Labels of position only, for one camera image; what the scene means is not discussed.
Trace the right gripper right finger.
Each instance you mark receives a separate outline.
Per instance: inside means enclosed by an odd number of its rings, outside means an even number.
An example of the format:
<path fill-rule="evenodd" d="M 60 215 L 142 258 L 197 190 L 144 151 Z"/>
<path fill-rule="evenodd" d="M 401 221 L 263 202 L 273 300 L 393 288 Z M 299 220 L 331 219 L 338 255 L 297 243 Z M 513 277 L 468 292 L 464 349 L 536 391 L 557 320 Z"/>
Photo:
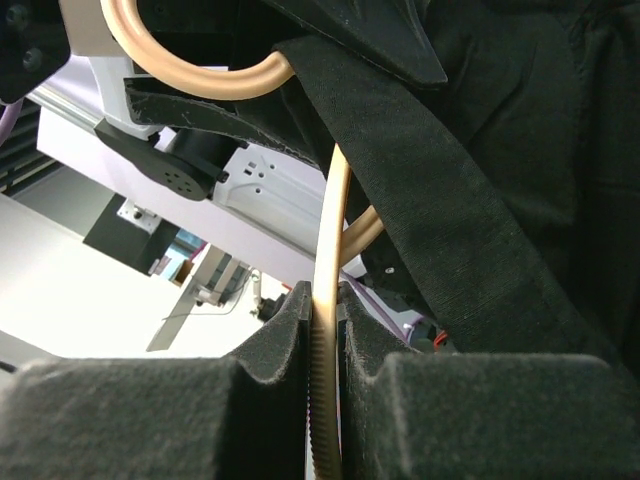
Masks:
<path fill-rule="evenodd" d="M 348 479 L 635 479 L 638 409 L 588 356 L 427 354 L 339 288 Z"/>

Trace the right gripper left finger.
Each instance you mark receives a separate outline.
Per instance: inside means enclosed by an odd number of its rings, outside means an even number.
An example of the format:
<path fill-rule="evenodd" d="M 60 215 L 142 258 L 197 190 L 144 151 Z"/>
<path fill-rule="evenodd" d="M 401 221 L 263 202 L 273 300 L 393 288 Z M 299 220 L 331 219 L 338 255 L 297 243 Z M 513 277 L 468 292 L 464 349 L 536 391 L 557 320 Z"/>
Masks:
<path fill-rule="evenodd" d="M 5 479 L 301 479 L 311 292 L 217 358 L 58 359 L 1 395 Z"/>

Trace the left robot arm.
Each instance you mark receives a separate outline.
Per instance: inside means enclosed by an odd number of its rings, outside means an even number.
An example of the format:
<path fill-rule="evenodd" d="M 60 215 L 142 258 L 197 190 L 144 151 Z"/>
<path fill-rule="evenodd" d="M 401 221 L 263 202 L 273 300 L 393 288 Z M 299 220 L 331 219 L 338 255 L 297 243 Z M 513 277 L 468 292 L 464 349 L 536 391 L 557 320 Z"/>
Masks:
<path fill-rule="evenodd" d="M 1 130 L 74 56 L 90 64 L 103 112 L 92 130 L 180 199 L 217 201 L 314 259 L 313 322 L 335 336 L 344 264 L 384 227 L 372 206 L 345 217 L 352 172 L 342 142 L 315 147 L 288 112 L 307 40 L 321 71 L 350 60 L 412 87 L 446 76 L 423 1 L 5 1 Z"/>

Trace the beige plastic hanger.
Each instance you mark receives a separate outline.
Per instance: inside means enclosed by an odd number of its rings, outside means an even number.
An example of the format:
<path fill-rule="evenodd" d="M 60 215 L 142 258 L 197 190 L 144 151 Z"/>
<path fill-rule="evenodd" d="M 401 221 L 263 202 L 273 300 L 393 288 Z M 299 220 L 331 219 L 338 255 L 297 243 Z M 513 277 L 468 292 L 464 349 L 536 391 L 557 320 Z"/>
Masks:
<path fill-rule="evenodd" d="M 135 63 L 187 94 L 210 100 L 252 99 L 276 90 L 294 75 L 279 52 L 243 70 L 215 71 L 195 66 L 170 53 L 151 36 L 136 2 L 104 1 L 101 10 L 111 35 Z M 344 154 L 335 149 L 319 226 L 310 321 L 309 430 L 314 472 L 319 479 L 342 476 L 336 360 L 339 273 L 383 230 L 374 208 L 368 208 L 349 228 L 343 226 L 350 175 Z"/>

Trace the black shirt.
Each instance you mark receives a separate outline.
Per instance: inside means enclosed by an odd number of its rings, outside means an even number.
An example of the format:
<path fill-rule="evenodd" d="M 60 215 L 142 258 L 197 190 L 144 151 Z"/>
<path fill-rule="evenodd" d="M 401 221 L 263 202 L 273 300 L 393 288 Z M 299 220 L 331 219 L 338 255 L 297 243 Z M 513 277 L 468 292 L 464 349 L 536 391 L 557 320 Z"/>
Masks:
<path fill-rule="evenodd" d="M 378 287 L 425 307 L 463 352 L 585 353 L 639 369 L 639 5 L 423 1 L 447 75 L 416 88 L 311 44 L 285 106 L 342 142 L 350 216 L 386 230 Z"/>

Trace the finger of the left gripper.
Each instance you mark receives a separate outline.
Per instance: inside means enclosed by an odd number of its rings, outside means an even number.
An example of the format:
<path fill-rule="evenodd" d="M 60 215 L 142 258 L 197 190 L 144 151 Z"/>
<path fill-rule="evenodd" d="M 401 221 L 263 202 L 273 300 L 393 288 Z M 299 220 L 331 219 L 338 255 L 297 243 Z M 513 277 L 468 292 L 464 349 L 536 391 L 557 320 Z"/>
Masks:
<path fill-rule="evenodd" d="M 412 1 L 280 0 L 269 5 L 413 87 L 447 82 Z"/>
<path fill-rule="evenodd" d="M 213 132 L 315 163 L 280 90 L 249 100 L 209 100 L 150 76 L 126 78 L 124 88 L 136 124 Z"/>

